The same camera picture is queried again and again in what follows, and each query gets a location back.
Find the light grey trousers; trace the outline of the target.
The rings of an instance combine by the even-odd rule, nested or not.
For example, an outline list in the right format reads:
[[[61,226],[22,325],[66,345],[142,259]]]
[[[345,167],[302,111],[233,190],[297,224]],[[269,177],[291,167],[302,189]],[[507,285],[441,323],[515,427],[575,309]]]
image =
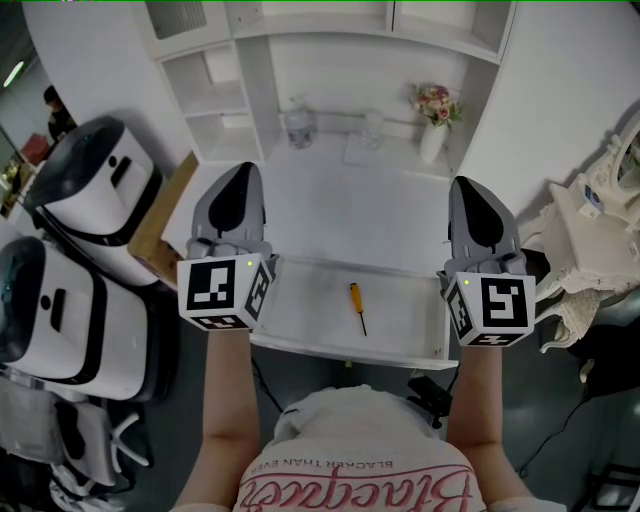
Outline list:
[[[269,444],[303,438],[395,441],[439,437],[431,413],[406,398],[360,385],[328,387],[289,405]]]

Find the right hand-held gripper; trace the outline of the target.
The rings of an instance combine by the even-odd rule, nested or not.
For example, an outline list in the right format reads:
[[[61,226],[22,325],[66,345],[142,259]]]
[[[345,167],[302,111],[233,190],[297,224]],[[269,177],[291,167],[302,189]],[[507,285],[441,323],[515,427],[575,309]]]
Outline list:
[[[449,189],[451,258],[437,272],[462,347],[509,347],[534,330],[536,281],[515,217],[489,189],[464,176]]]

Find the white desk with hutch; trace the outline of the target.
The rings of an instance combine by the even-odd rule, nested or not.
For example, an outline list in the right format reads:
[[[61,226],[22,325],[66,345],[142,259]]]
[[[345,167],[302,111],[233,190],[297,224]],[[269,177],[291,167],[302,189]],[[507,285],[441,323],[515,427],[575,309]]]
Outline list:
[[[144,2],[133,17],[199,166],[164,230],[181,257],[192,205],[220,173],[255,162],[266,236],[279,253],[432,273],[444,259],[446,194],[467,163],[506,63],[514,2]],[[413,84],[462,106],[432,164]],[[284,113],[303,95],[310,147]],[[364,112],[384,116],[377,150]]]

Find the white vase with flowers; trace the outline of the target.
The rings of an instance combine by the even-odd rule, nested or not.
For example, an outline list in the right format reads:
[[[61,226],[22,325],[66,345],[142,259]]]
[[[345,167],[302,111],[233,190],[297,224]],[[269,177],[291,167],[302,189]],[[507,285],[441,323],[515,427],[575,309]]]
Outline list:
[[[462,106],[442,85],[413,84],[409,96],[413,110],[425,118],[419,155],[432,164],[440,154],[452,125],[461,120]]]

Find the white and black robot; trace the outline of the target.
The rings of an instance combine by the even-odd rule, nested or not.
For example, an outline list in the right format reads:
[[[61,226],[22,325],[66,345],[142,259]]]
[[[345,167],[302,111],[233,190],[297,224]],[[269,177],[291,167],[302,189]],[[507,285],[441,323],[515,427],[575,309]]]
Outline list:
[[[175,366],[175,304],[20,237],[0,249],[0,364],[98,398],[159,398]]]
[[[33,222],[130,286],[157,277],[128,252],[164,177],[125,123],[95,118],[66,135],[26,196]]]

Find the brown cardboard box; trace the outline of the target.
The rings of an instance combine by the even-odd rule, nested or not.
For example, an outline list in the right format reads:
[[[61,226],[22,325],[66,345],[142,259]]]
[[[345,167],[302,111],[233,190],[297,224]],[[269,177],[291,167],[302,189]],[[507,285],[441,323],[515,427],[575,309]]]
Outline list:
[[[177,264],[183,258],[163,233],[189,181],[199,166],[190,152],[160,188],[127,246],[128,253],[168,287],[177,290]]]

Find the person's left forearm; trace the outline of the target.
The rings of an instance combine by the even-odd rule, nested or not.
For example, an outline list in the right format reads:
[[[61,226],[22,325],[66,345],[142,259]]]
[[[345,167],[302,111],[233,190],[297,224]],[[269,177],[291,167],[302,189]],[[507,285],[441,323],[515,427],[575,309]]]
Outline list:
[[[201,445],[174,507],[232,509],[260,444],[249,332],[212,331],[207,340]]]

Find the grey office chair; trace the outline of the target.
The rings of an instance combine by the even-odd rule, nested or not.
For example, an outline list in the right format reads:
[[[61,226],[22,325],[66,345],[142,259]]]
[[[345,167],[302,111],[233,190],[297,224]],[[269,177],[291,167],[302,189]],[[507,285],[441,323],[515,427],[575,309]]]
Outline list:
[[[68,463],[103,486],[116,484],[122,472],[120,454],[140,466],[150,465],[148,458],[121,439],[139,419],[133,412],[114,425],[103,407],[88,401],[69,402],[0,376],[0,448],[38,463]]]

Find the white ornate vanity table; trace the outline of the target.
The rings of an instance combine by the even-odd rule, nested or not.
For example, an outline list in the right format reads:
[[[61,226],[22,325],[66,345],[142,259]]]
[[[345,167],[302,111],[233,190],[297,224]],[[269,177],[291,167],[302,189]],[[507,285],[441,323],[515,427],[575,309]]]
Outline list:
[[[597,218],[580,212],[585,185],[602,202]],[[604,299],[640,286],[640,108],[585,171],[548,190],[550,203],[519,227],[523,246],[550,266],[536,286],[536,319],[559,322],[542,353],[575,344]]]

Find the person's right forearm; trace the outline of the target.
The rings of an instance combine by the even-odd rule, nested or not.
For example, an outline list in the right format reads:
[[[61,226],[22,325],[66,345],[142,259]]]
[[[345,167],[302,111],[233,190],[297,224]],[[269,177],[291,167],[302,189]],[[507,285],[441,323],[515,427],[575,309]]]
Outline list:
[[[536,498],[503,447],[502,350],[464,347],[447,427],[447,442],[470,463],[489,512],[567,512]]]

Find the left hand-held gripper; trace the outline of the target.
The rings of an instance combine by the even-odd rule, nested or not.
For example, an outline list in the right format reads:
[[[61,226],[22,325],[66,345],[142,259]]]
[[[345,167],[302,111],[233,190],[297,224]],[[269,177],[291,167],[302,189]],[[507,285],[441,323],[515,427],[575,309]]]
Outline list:
[[[187,258],[177,265],[183,319],[204,331],[258,326],[278,259],[265,226],[262,177],[252,162],[230,169],[202,195]]]

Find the red box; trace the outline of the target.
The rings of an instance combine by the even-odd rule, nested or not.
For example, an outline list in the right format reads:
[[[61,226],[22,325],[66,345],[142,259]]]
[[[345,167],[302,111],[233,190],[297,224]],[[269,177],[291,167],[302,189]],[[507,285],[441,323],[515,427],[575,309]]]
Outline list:
[[[25,160],[34,166],[47,159],[51,146],[45,135],[32,133],[21,149]]]

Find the small blue and white box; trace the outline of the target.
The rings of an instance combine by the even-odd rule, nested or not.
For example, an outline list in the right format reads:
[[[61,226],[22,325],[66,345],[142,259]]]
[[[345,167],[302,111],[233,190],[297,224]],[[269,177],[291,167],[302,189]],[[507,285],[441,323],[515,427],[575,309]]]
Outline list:
[[[589,218],[597,218],[603,212],[603,205],[599,196],[589,185],[584,186],[583,205],[580,212]]]

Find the orange screwdriver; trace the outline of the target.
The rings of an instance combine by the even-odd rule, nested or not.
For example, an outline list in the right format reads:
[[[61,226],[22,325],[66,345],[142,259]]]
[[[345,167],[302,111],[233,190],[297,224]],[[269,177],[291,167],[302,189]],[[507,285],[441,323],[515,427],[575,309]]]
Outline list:
[[[355,308],[355,310],[356,310],[356,312],[357,312],[357,314],[358,314],[358,316],[360,318],[363,334],[367,335],[367,330],[366,330],[366,325],[365,325],[365,320],[364,320],[363,302],[362,302],[360,288],[359,288],[357,283],[351,283],[349,285],[349,289],[350,289],[350,295],[351,295],[352,303],[353,303],[354,308]]]

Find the white shirt with pink print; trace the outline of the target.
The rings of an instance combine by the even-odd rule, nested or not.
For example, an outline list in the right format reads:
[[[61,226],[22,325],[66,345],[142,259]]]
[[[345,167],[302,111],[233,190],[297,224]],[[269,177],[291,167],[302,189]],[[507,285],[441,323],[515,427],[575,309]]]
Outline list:
[[[482,512],[476,475],[437,439],[295,439],[271,446],[239,484],[233,512]]]

